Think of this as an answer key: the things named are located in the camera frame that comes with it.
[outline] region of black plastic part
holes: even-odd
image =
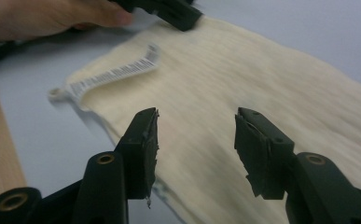
[[[299,153],[293,174],[313,223],[361,223],[361,194],[330,159]]]
[[[12,189],[0,194],[0,224],[34,223],[40,201],[40,191],[33,188]]]
[[[254,110],[239,108],[235,120],[235,148],[253,192],[264,199],[283,199],[294,142]]]
[[[76,199],[72,223],[128,223],[122,156],[103,152],[90,158]]]
[[[149,14],[155,14],[180,31],[187,31],[195,26],[202,13],[192,7],[192,0],[115,0],[128,12],[136,7]]]
[[[69,224],[72,220],[73,209],[81,186],[81,181],[58,190],[44,198],[37,210],[35,223]]]
[[[155,181],[158,147],[156,108],[135,115],[115,151],[122,155],[128,199],[144,199]]]

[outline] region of white cloth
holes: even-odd
[[[238,107],[262,113],[296,143],[333,160],[361,188],[361,85],[332,66],[209,18],[181,33],[158,23],[69,77],[135,61],[148,43],[160,67],[89,91],[82,104],[115,141],[134,114],[160,111],[156,175],[187,223],[287,223],[285,200],[255,198],[233,148]]]

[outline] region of gray tabletop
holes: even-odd
[[[309,53],[361,83],[361,1],[198,0],[195,7]],[[47,93],[157,19],[142,10],[134,14],[130,27],[44,38],[0,62],[0,104],[28,185],[43,196],[82,178],[89,157],[114,148],[96,116],[68,103],[53,105]],[[130,217],[131,223],[179,223],[155,196],[151,210],[144,201],[131,202]]]

